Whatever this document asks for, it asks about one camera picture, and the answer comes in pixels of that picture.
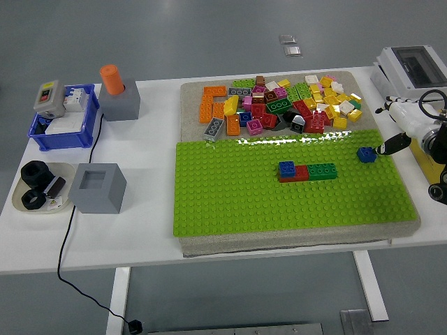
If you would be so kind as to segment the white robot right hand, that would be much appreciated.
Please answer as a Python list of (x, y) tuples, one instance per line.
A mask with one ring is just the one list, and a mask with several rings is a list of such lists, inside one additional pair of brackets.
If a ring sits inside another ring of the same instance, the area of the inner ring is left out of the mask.
[(388, 111), (391, 119), (402, 130), (401, 133), (386, 140), (375, 149), (378, 155), (391, 155), (407, 148), (412, 139), (416, 139), (418, 146), (436, 162), (442, 163), (445, 158), (444, 145), (441, 136), (441, 120), (429, 117), (429, 112), (434, 112), (430, 104), (413, 102), (389, 96), (383, 107), (375, 113)]

